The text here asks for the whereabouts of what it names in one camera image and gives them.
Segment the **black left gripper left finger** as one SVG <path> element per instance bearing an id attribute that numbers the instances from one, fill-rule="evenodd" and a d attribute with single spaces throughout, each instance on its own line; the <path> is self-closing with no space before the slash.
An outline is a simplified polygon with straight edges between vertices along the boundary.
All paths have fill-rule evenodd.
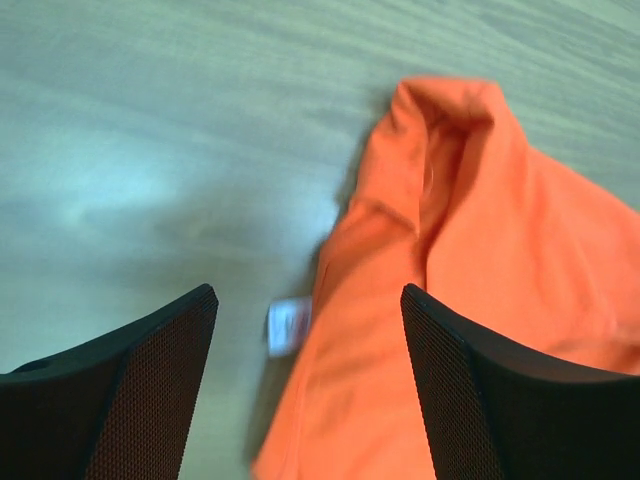
<path id="1" fill-rule="evenodd" d="M 178 478 L 217 310 L 203 284 L 2 375 L 2 478 Z"/>

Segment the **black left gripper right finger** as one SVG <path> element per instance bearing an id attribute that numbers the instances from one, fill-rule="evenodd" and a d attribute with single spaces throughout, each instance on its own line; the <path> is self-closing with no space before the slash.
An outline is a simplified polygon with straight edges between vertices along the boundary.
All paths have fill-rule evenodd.
<path id="1" fill-rule="evenodd" d="M 404 332 L 439 479 L 635 479 L 639 380 L 568 362 L 409 284 Z"/>

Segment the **orange t shirt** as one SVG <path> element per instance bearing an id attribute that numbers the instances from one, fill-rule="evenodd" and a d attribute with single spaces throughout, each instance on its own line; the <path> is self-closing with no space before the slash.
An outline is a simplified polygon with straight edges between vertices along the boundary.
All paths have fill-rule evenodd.
<path id="1" fill-rule="evenodd" d="M 256 479 L 434 475 L 400 297 L 537 350 L 639 370 L 639 216 L 536 150 L 493 83 L 402 80 L 319 254 L 310 332 Z"/>

